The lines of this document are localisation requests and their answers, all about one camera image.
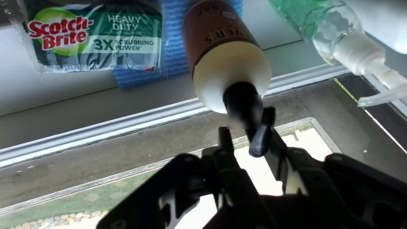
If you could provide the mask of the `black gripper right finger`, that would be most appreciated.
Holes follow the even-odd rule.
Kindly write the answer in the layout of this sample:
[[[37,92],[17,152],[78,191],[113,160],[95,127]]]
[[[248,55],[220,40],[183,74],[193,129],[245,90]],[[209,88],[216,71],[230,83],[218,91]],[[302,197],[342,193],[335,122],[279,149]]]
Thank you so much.
[[[314,116],[300,118],[274,127],[276,110],[267,106],[262,113],[265,124],[268,151],[265,161],[276,180],[282,183],[282,194],[306,194],[306,184],[300,175],[300,163],[321,162],[339,148]]]

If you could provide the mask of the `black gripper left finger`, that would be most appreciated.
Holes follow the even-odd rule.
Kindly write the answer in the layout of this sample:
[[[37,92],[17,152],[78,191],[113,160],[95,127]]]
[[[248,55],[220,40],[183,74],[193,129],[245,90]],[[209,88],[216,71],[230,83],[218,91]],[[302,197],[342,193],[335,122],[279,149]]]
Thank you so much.
[[[234,156],[230,129],[220,127],[217,136],[217,144],[204,148],[201,157],[203,179],[217,208],[203,229],[274,229],[264,202]]]

